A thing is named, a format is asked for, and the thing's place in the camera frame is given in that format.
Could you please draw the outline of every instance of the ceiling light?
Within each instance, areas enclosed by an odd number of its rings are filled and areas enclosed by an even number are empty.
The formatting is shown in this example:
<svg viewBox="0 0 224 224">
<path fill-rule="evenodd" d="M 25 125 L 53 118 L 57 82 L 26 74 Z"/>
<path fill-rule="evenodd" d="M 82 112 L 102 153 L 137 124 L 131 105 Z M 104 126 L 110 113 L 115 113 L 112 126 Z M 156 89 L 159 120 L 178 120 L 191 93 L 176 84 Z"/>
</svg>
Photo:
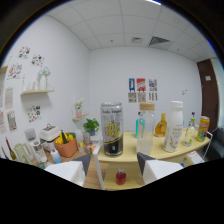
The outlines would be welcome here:
<svg viewBox="0 0 224 224">
<path fill-rule="evenodd" d="M 146 0 L 147 2 L 152 2 L 152 3 L 155 3 L 157 5 L 161 5 L 161 3 L 157 2 L 157 1 L 153 1 L 153 0 Z"/>
</svg>

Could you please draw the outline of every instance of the green plant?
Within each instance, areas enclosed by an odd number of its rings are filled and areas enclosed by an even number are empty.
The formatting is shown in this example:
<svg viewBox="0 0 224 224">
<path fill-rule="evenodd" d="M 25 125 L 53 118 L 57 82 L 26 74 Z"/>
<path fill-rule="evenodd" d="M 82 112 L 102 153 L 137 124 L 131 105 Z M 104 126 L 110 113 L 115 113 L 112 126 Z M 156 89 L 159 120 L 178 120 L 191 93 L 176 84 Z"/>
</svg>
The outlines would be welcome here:
<svg viewBox="0 0 224 224">
<path fill-rule="evenodd" d="M 91 131 L 92 129 L 96 128 L 96 132 L 99 130 L 99 123 L 98 121 L 93 118 L 93 120 L 86 118 L 87 122 L 83 124 L 83 127 L 86 132 Z"/>
</svg>

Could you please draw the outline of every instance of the potted plant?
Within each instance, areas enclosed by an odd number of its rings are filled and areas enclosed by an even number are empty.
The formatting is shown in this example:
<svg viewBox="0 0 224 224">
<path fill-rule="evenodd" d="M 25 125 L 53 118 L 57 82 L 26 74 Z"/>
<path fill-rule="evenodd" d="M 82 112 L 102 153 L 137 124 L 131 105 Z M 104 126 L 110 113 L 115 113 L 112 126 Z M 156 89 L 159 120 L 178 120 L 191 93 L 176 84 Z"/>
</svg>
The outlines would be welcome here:
<svg viewBox="0 0 224 224">
<path fill-rule="evenodd" d="M 99 130 L 98 121 L 93 118 L 93 120 L 86 118 L 87 122 L 83 124 L 84 130 L 90 133 L 90 136 L 94 136 L 95 132 Z"/>
</svg>

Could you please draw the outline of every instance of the wooden shelf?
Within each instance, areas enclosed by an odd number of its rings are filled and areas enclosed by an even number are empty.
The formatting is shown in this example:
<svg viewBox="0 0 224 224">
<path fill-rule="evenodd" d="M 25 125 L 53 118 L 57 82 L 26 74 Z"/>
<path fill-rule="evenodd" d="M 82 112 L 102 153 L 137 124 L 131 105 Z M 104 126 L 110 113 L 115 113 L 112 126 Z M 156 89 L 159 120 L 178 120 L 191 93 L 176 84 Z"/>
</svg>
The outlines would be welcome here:
<svg viewBox="0 0 224 224">
<path fill-rule="evenodd" d="M 82 120 L 84 117 L 86 117 L 86 116 L 88 116 L 89 114 L 84 114 L 84 115 L 82 115 L 82 117 L 73 117 L 72 118 L 72 120 L 73 121 L 80 121 L 80 120 Z"/>
<path fill-rule="evenodd" d="M 180 143 L 176 149 L 175 152 L 166 152 L 163 149 L 163 142 L 165 137 L 153 137 L 153 148 L 152 152 L 150 153 L 151 157 L 154 157 L 159 160 L 165 160 L 172 157 L 184 155 L 186 153 L 195 151 L 199 148 L 202 148 L 206 144 L 209 143 L 210 139 L 206 137 L 204 142 L 199 142 L 196 139 L 193 139 L 192 146 L 186 147 L 183 145 L 183 141 L 186 134 L 186 129 L 184 128 Z M 116 163 L 116 162 L 137 162 L 137 152 L 136 152 L 136 145 L 137 145 L 137 139 L 135 138 L 134 132 L 124 132 L 123 137 L 123 153 L 120 156 L 117 157 L 109 157 L 105 155 L 104 153 L 104 146 L 102 145 L 99 153 L 98 153 L 98 159 L 100 162 L 108 162 L 108 163 Z"/>
<path fill-rule="evenodd" d="M 126 173 L 126 181 L 124 185 L 116 184 L 116 173 L 118 172 L 119 167 L 124 167 L 124 172 Z M 140 168 L 138 163 L 130 164 L 114 164 L 110 163 L 104 178 L 104 187 L 105 189 L 110 190 L 126 190 L 133 188 L 140 188 L 144 185 L 137 184 L 137 178 L 140 173 Z"/>
<path fill-rule="evenodd" d="M 7 69 L 8 69 L 8 66 L 3 66 L 3 67 L 1 67 L 1 69 L 0 69 L 0 74 L 5 74 L 6 71 L 7 71 Z"/>
<path fill-rule="evenodd" d="M 25 94 L 32 94 L 32 93 L 50 93 L 54 92 L 54 90 L 29 90 L 29 91 L 24 91 L 20 95 L 25 95 Z"/>
</svg>

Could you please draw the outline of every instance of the kettle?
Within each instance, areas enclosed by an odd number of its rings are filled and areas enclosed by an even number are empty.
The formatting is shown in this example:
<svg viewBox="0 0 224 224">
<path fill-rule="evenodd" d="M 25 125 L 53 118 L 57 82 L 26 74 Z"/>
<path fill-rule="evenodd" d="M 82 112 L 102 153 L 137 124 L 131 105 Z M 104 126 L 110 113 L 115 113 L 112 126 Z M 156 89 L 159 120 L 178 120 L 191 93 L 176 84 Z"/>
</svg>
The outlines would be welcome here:
<svg viewBox="0 0 224 224">
<path fill-rule="evenodd" d="M 22 163 L 33 165 L 30 158 L 27 156 L 27 154 L 24 150 L 24 146 L 27 147 L 26 143 L 22 143 L 22 144 L 18 143 L 14 146 L 16 154 L 19 157 L 19 161 Z"/>
</svg>

